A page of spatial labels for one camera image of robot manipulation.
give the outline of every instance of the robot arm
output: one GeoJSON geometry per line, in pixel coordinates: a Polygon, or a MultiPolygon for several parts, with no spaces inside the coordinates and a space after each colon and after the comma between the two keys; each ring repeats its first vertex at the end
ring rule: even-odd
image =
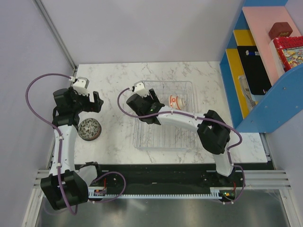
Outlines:
{"type": "Polygon", "coordinates": [[[209,110],[206,114],[193,114],[185,111],[173,111],[172,108],[160,103],[153,89],[147,90],[143,82],[138,82],[133,86],[134,94],[127,100],[127,104],[138,116],[145,116],[160,112],[159,115],[147,118],[140,118],[141,121],[148,124],[158,125],[173,125],[193,131],[198,134],[203,147],[212,153],[215,163],[216,171],[220,175],[228,177],[233,172],[234,168],[229,161],[228,153],[225,150],[227,143],[230,140],[230,130],[226,127],[206,120],[199,120],[197,118],[186,115],[194,115],[197,117],[209,118],[220,122],[224,121],[213,110],[209,110]]]}
{"type": "Polygon", "coordinates": [[[77,137],[79,113],[99,113],[103,101],[98,92],[92,94],[87,90],[89,80],[78,78],[73,80],[69,88],[57,90],[53,93],[56,107],[53,110],[53,124],[62,133],[61,163],[57,163],[59,156],[60,137],[57,130],[55,134],[55,146],[52,167],[49,176],[41,179],[41,189],[49,200],[54,210],[66,207],[58,183],[58,165],[61,166],[61,179],[63,189],[71,206],[88,201],[88,187],[97,176],[98,164],[91,162],[82,166],[78,173],[75,172],[74,145],[77,137]]]}

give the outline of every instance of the yellow panel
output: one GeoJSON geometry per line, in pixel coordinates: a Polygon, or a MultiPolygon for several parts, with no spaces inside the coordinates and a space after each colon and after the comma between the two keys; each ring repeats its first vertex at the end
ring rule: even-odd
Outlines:
{"type": "Polygon", "coordinates": [[[235,36],[238,46],[255,46],[256,43],[251,35],[250,30],[234,30],[233,34],[235,36]]]}
{"type": "Polygon", "coordinates": [[[246,100],[242,93],[240,82],[238,79],[239,76],[244,75],[244,71],[243,71],[241,60],[240,60],[240,57],[238,54],[238,50],[237,49],[226,49],[226,55],[227,55],[229,66],[232,71],[232,78],[233,78],[233,82],[235,84],[242,116],[243,116],[243,118],[245,118],[249,114],[249,111],[248,111],[246,100]]]}

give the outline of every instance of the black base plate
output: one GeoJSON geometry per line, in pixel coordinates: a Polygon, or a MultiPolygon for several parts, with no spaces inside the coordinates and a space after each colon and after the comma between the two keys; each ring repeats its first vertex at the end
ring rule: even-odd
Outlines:
{"type": "MultiPolygon", "coordinates": [[[[240,164],[244,170],[272,170],[272,162],[240,164]]],[[[233,181],[242,186],[242,173],[236,172],[229,183],[219,182],[215,164],[149,164],[99,165],[102,171],[120,172],[126,179],[124,194],[208,194],[210,187],[233,187],[233,181]]],[[[106,176],[107,194],[119,194],[122,178],[116,174],[106,176]]],[[[91,186],[103,186],[103,180],[91,186]]]]}

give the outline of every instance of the cable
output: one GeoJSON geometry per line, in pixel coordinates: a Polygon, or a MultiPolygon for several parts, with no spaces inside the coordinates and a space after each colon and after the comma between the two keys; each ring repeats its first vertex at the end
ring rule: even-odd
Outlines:
{"type": "Polygon", "coordinates": [[[106,174],[103,174],[102,176],[100,176],[100,177],[98,177],[97,179],[93,180],[93,182],[96,182],[96,181],[102,179],[103,177],[105,177],[105,176],[107,176],[107,175],[109,175],[109,174],[118,174],[119,176],[122,177],[122,179],[123,179],[123,181],[124,181],[124,186],[123,186],[122,191],[121,191],[120,194],[118,194],[116,197],[111,198],[111,199],[109,199],[109,200],[105,200],[105,201],[91,201],[91,202],[97,202],[97,203],[111,202],[111,201],[114,201],[114,200],[118,199],[118,198],[124,193],[125,188],[126,188],[126,180],[125,180],[125,177],[124,177],[121,173],[119,173],[119,172],[115,172],[115,171],[107,172],[106,174]]]}
{"type": "Polygon", "coordinates": [[[226,195],[224,196],[225,198],[227,198],[229,201],[234,201],[234,200],[232,200],[232,199],[230,199],[230,198],[228,198],[226,195]]]}
{"type": "MultiPolygon", "coordinates": [[[[118,107],[119,109],[125,113],[127,116],[130,116],[130,117],[134,117],[134,118],[147,118],[147,117],[153,117],[153,116],[158,116],[159,114],[171,114],[171,111],[163,111],[163,112],[159,112],[159,113],[152,113],[152,114],[149,114],[149,115],[145,115],[145,116],[137,116],[137,115],[132,115],[132,114],[129,114],[128,112],[126,112],[120,105],[120,97],[121,95],[125,92],[125,91],[128,91],[130,90],[130,88],[125,88],[123,91],[120,92],[120,94],[118,95],[118,98],[117,98],[117,104],[118,104],[118,107]]],[[[180,114],[180,115],[183,115],[183,116],[187,116],[187,117],[191,117],[191,118],[195,118],[196,116],[194,115],[191,115],[191,114],[188,114],[188,113],[182,113],[182,112],[178,112],[178,111],[174,111],[173,113],[175,114],[180,114]]],[[[232,130],[233,132],[235,132],[238,137],[239,137],[239,142],[235,143],[235,144],[232,144],[230,145],[228,148],[227,148],[227,154],[228,154],[228,159],[229,159],[229,162],[232,164],[232,159],[231,159],[231,155],[230,155],[230,152],[229,150],[235,146],[238,146],[242,143],[243,139],[242,139],[242,136],[241,134],[235,130],[233,127],[221,122],[221,121],[217,121],[217,120],[214,120],[214,119],[209,119],[209,118],[204,118],[204,117],[196,117],[197,119],[199,120],[203,120],[203,121],[209,121],[209,122],[214,122],[214,123],[217,123],[217,124],[220,124],[230,130],[232,130]]],[[[244,175],[244,170],[241,166],[239,165],[233,165],[234,167],[237,167],[239,168],[241,171],[242,171],[242,175],[243,175],[243,186],[242,186],[242,189],[239,193],[239,196],[237,198],[235,198],[234,201],[237,201],[241,196],[242,196],[242,193],[243,193],[243,190],[244,190],[244,187],[245,187],[245,175],[244,175]]],[[[231,201],[231,202],[225,202],[224,204],[232,204],[234,201],[231,201]]]]}
{"type": "Polygon", "coordinates": [[[237,188],[237,185],[236,185],[235,182],[233,182],[233,190],[232,190],[232,193],[236,190],[236,188],[237,188]]]}
{"type": "MultiPolygon", "coordinates": [[[[44,75],[41,75],[40,77],[37,77],[36,79],[34,79],[32,82],[30,82],[30,84],[28,85],[27,87],[27,90],[25,92],[25,100],[27,102],[27,106],[28,108],[31,110],[31,112],[33,112],[33,114],[39,118],[40,120],[42,120],[43,122],[47,123],[48,125],[52,126],[55,130],[57,130],[58,134],[59,134],[59,152],[58,152],[58,163],[61,163],[61,153],[62,153],[62,133],[60,131],[60,129],[55,126],[54,124],[52,124],[51,122],[49,122],[48,120],[46,120],[45,118],[41,117],[31,106],[31,104],[29,103],[29,100],[28,100],[28,92],[30,90],[30,88],[32,87],[32,85],[39,79],[43,78],[43,77],[47,77],[47,76],[61,76],[61,77],[66,77],[68,79],[71,79],[70,76],[67,76],[67,75],[64,75],[64,74],[60,74],[60,73],[47,73],[47,74],[44,74],[44,75]]],[[[70,213],[72,215],[76,215],[77,214],[77,211],[78,211],[78,206],[76,205],[76,209],[75,211],[72,210],[70,204],[68,203],[68,200],[67,200],[67,197],[66,197],[66,194],[64,192],[64,189],[63,189],[63,185],[62,185],[62,180],[61,180],[61,166],[58,166],[58,182],[59,182],[59,188],[60,188],[60,191],[61,191],[61,194],[62,194],[62,197],[63,197],[63,200],[65,202],[65,205],[67,207],[67,209],[70,211],[70,213]]]]}
{"type": "MultiPolygon", "coordinates": [[[[123,113],[125,113],[127,116],[134,117],[134,118],[147,118],[147,117],[158,116],[159,114],[169,114],[169,113],[171,114],[171,111],[163,111],[163,112],[158,112],[158,113],[152,113],[152,114],[145,115],[145,116],[137,116],[137,115],[129,114],[129,113],[126,112],[126,111],[121,107],[121,105],[120,105],[120,97],[121,97],[121,95],[122,95],[125,91],[127,91],[127,90],[130,90],[130,88],[128,87],[128,88],[124,89],[123,91],[121,91],[120,94],[118,95],[118,98],[117,98],[117,104],[118,104],[119,109],[120,109],[123,113]]],[[[191,115],[191,114],[188,114],[188,113],[182,113],[182,112],[178,112],[178,111],[174,111],[173,113],[174,113],[174,114],[180,114],[180,115],[187,116],[187,117],[191,117],[191,118],[195,118],[194,115],[191,115]]],[[[210,118],[204,118],[204,117],[196,117],[196,118],[199,119],[199,120],[202,120],[202,121],[209,121],[209,122],[214,122],[214,123],[220,124],[220,125],[222,125],[222,126],[228,128],[228,129],[232,130],[234,133],[236,133],[236,134],[238,135],[238,137],[239,137],[239,142],[230,145],[230,146],[227,148],[227,150],[229,150],[230,148],[233,148],[233,147],[235,147],[235,146],[238,146],[238,145],[240,145],[240,144],[242,143],[242,140],[243,140],[243,139],[242,139],[242,136],[241,136],[240,133],[239,133],[237,130],[235,130],[233,127],[231,127],[231,126],[229,126],[229,125],[227,125],[227,124],[225,124],[225,123],[223,123],[223,122],[221,122],[221,121],[217,121],[217,120],[210,119],[210,118]]]]}

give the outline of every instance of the pink shelf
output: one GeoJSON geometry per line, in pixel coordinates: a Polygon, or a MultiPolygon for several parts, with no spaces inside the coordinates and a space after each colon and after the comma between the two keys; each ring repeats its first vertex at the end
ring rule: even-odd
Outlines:
{"type": "Polygon", "coordinates": [[[288,22],[293,29],[291,36],[300,36],[300,32],[284,6],[243,7],[243,12],[250,31],[259,50],[271,85],[278,79],[275,62],[269,47],[268,33],[275,22],[288,22]]]}

